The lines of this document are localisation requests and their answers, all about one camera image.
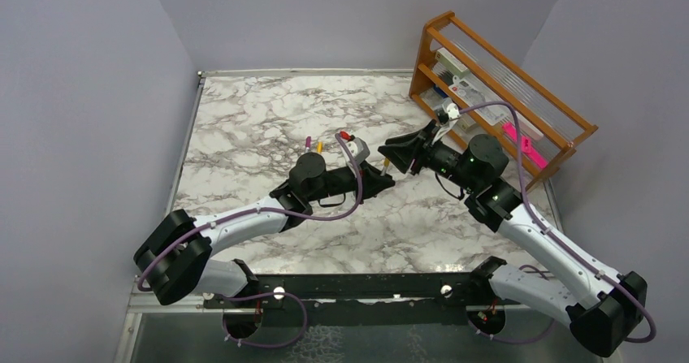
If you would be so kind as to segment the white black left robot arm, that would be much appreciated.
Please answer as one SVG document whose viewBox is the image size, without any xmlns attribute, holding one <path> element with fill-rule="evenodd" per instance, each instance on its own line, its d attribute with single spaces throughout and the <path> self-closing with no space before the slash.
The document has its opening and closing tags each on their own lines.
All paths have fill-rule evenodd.
<svg viewBox="0 0 689 363">
<path fill-rule="evenodd" d="M 228 212 L 193 217 L 185 210 L 166 215 L 134 253 L 141 276 L 137 287 L 170 305 L 194 292 L 223 294 L 235 306 L 255 296 L 254 276 L 242 261 L 213 261 L 224 249 L 253 238 L 277 234 L 316 220 L 312 203 L 354 195 L 354 203 L 392 188 L 394 179 L 368 162 L 326 168 L 316 153 L 302 154 L 288 178 L 260 201 Z"/>
</svg>

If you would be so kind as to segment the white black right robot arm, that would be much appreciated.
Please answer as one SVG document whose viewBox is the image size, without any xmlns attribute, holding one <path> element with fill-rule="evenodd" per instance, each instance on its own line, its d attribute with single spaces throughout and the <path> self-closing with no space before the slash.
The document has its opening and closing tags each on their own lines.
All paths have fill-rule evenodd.
<svg viewBox="0 0 689 363">
<path fill-rule="evenodd" d="M 470 296 L 481 304 L 500 297 L 527 305 L 568 326 L 589 352 L 610 357 L 644 317 L 647 281 L 595 260 L 533 209 L 502 179 L 509 159 L 494 136 L 473 136 L 458 152 L 436 139 L 439 132 L 431 121 L 386 140 L 378 151 L 403 173 L 429 169 L 465 189 L 465 205 L 479 223 L 526 250 L 556 278 L 551 283 L 502 261 L 485 261 L 469 281 Z"/>
</svg>

